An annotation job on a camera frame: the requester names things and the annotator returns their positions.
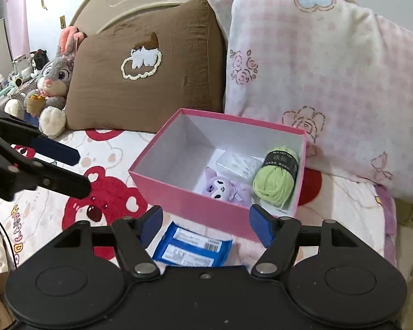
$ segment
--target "purple fabric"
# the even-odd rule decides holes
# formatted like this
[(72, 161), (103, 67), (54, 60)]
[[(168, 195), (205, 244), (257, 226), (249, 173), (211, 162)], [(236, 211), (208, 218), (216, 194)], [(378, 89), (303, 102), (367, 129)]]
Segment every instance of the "purple fabric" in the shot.
[(396, 237), (397, 220), (396, 220), (396, 206), (388, 189), (382, 185), (374, 186), (377, 195), (379, 196), (384, 210), (385, 219), (385, 243), (384, 243), (384, 257), (391, 264), (396, 266), (396, 251), (394, 246), (394, 239)]
[(5, 0), (6, 30), (12, 59), (25, 54), (29, 56), (29, 33), (26, 16), (26, 0)]

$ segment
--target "wall outlet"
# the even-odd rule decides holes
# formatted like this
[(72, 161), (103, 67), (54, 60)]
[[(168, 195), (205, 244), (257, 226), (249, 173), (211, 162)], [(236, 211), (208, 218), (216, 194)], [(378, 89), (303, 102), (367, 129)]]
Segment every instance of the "wall outlet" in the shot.
[(61, 25), (61, 29), (66, 28), (66, 17), (65, 16), (60, 17), (60, 25)]

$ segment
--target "white heart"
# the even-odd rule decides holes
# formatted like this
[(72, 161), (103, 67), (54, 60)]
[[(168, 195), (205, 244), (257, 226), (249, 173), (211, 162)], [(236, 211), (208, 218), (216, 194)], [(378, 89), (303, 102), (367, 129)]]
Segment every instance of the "white heart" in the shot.
[(139, 206), (136, 203), (136, 198), (134, 198), (133, 196), (130, 196), (128, 198), (127, 203), (125, 204), (125, 206), (130, 212), (136, 212), (139, 208)]
[(90, 182), (95, 182), (98, 179), (98, 174), (89, 174), (89, 176), (87, 176), (87, 178), (89, 179)]

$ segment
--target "yarn label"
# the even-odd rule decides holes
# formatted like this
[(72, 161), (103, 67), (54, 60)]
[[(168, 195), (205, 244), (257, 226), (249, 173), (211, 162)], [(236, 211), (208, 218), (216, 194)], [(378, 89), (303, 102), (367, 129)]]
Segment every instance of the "yarn label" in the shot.
[(281, 167), (292, 175), (294, 181), (297, 180), (298, 162), (286, 151), (274, 150), (267, 154), (262, 167), (268, 165)]
[(181, 266), (212, 266), (214, 259), (169, 244), (162, 259)]
[(178, 228), (174, 233), (173, 238), (183, 243), (191, 244), (194, 247), (217, 253), (222, 247), (221, 241), (198, 235), (196, 233), (184, 230), (183, 228)]

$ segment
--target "pink box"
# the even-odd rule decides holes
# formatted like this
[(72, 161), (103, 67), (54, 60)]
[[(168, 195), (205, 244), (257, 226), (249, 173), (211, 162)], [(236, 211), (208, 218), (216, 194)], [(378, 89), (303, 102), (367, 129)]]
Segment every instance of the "pink box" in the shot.
[(160, 205), (164, 211), (207, 227), (258, 241), (249, 224), (249, 209), (200, 194), (206, 183), (205, 167), (216, 170), (216, 161), (226, 150), (263, 160), (268, 152), (282, 145), (300, 157), (294, 193), (284, 209), (294, 216), (305, 164), (306, 132), (301, 129), (179, 109), (129, 172), (149, 204)]

